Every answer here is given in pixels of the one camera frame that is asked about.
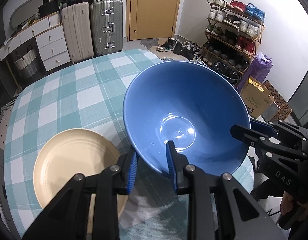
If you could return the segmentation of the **person's right hand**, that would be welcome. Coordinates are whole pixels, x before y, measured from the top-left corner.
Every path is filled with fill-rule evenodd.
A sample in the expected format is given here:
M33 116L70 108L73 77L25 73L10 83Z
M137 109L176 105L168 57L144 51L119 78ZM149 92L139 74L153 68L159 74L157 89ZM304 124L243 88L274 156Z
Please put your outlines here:
M282 216L286 215L288 212L292 210L292 208L293 208L293 197L285 191L280 204L281 215Z

